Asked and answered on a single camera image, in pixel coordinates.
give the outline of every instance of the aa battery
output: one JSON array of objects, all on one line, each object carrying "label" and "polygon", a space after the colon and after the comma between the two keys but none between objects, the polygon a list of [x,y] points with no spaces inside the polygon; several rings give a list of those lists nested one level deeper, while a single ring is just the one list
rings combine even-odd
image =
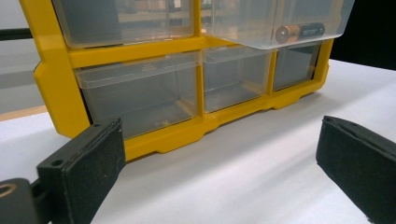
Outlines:
[{"label": "aa battery", "polygon": [[285,25],[276,30],[276,41],[279,44],[291,43],[297,40],[323,36],[324,24],[321,22]]}]

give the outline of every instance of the white tabletop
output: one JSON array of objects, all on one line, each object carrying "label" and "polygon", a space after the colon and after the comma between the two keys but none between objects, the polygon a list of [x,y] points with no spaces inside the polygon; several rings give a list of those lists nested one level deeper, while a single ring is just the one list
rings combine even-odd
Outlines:
[{"label": "white tabletop", "polygon": [[[321,119],[396,141],[396,71],[330,65],[325,86],[294,105],[129,163],[92,223],[368,223],[317,166]],[[35,180],[35,166],[67,141],[47,113],[0,122],[0,180]]]}]

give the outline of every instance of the yellow plastic frame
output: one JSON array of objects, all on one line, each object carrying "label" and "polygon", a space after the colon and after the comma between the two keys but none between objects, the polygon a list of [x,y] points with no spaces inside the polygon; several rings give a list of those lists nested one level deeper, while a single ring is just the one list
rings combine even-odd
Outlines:
[{"label": "yellow plastic frame", "polygon": [[[57,21],[51,0],[20,0],[41,59],[35,81],[58,133],[74,137],[89,125],[87,111],[75,79],[74,69],[98,64],[127,62],[166,54],[202,50],[233,43],[201,34],[201,1],[193,2],[194,35],[172,41],[119,46],[113,48],[70,49]],[[125,140],[126,160],[151,152],[165,153],[201,139],[221,124],[270,108],[279,109],[319,90],[329,70],[333,40],[322,42],[315,76],[302,84],[273,91],[276,52],[272,53],[267,92],[256,99],[216,111],[204,111],[204,77],[197,67],[198,116],[158,131]]]}]

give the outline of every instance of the transparent drawer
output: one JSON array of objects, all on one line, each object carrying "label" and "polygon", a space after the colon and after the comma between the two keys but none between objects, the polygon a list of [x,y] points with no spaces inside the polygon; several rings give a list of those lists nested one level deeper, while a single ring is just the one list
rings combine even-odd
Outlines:
[{"label": "transparent drawer", "polygon": [[249,47],[204,50],[205,111],[212,112],[263,95],[271,51]]},{"label": "transparent drawer", "polygon": [[276,56],[274,91],[311,80],[321,41],[280,48]]},{"label": "transparent drawer", "polygon": [[192,0],[52,0],[71,48],[191,36]]},{"label": "transparent drawer", "polygon": [[151,132],[197,113],[198,52],[135,63],[78,69],[76,76],[94,122],[122,118],[125,138]]},{"label": "transparent drawer", "polygon": [[204,33],[258,49],[335,38],[345,31],[353,4],[354,0],[212,0],[212,22]]}]

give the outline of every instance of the gray wall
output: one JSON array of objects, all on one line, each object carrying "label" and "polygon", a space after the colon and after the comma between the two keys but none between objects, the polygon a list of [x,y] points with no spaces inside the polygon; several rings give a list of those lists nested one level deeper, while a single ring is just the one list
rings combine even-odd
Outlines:
[{"label": "gray wall", "polygon": [[[0,29],[28,27],[18,0],[0,0]],[[0,114],[43,105],[33,79],[40,61],[33,39],[0,41]]]}]

